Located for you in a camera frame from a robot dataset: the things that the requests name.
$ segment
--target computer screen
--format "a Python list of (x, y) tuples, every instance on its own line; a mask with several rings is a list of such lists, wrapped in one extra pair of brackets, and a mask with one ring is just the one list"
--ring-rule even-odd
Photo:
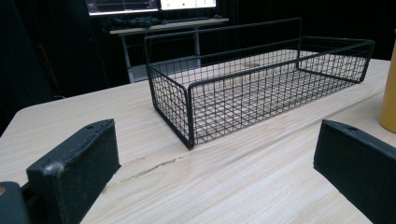
[(90, 16), (158, 11), (157, 0), (85, 0)]
[(216, 7), (216, 0), (161, 0), (162, 10)]

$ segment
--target keyboard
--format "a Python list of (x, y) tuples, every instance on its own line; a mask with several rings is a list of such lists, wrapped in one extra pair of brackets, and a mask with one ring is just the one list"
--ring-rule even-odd
[(185, 21), (207, 21), (210, 20), (209, 17), (195, 17), (195, 18), (187, 18), (187, 19), (177, 19), (177, 20), (165, 20), (163, 21), (163, 24), (168, 24), (168, 23), (178, 23), (178, 22), (185, 22)]

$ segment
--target desk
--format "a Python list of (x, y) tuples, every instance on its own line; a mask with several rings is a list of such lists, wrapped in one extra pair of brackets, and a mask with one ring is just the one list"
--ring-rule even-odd
[[(149, 28), (133, 28), (133, 29), (123, 29), (123, 30), (114, 30), (110, 31), (111, 35), (118, 35), (121, 39), (122, 49), (124, 52), (126, 67), (128, 70), (128, 77), (131, 83), (135, 82), (135, 76), (132, 71), (131, 62), (129, 60), (129, 53), (128, 48), (125, 43), (125, 36), (127, 35), (138, 35), (138, 34), (145, 34), (145, 33), (154, 33), (160, 31), (170, 31), (170, 30), (179, 30), (179, 29), (186, 29), (192, 28), (193, 30), (198, 30), (201, 26), (208, 26), (208, 25), (218, 25), (223, 24), (224, 22), (228, 21), (229, 19), (211, 19), (206, 21), (185, 21), (185, 22), (178, 22), (178, 23), (169, 23), (165, 25), (154, 25)], [(200, 55), (200, 47), (199, 47), (199, 36), (198, 34), (194, 35), (194, 48), (195, 48), (195, 55)]]
[(323, 119), (396, 146), (378, 124), (388, 61), (363, 83), (188, 151), (155, 112), (147, 81), (27, 107), (0, 138), (0, 180), (84, 125), (116, 121), (122, 167), (82, 223), (370, 223), (313, 169)]

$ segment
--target orange cylinder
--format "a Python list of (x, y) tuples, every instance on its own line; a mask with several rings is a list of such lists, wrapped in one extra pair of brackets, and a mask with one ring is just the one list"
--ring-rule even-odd
[(379, 123), (382, 127), (396, 133), (396, 41), (390, 60), (387, 86), (385, 87)]

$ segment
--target black wire basket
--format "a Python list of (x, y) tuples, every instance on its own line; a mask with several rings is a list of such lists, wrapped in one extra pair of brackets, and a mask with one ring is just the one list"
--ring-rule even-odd
[[(295, 37), (291, 29), (282, 28), (285, 24), (294, 26)], [(193, 148), (363, 82), (374, 41), (301, 36), (301, 26), (301, 19), (293, 18), (146, 37), (154, 108), (186, 147)], [(274, 35), (276, 31), (284, 34)], [(255, 46), (237, 43), (221, 52), (150, 62), (153, 41), (186, 35), (203, 40), (207, 34), (206, 39), (237, 35), (247, 43), (248, 35), (257, 32), (260, 41), (270, 43), (252, 40)]]

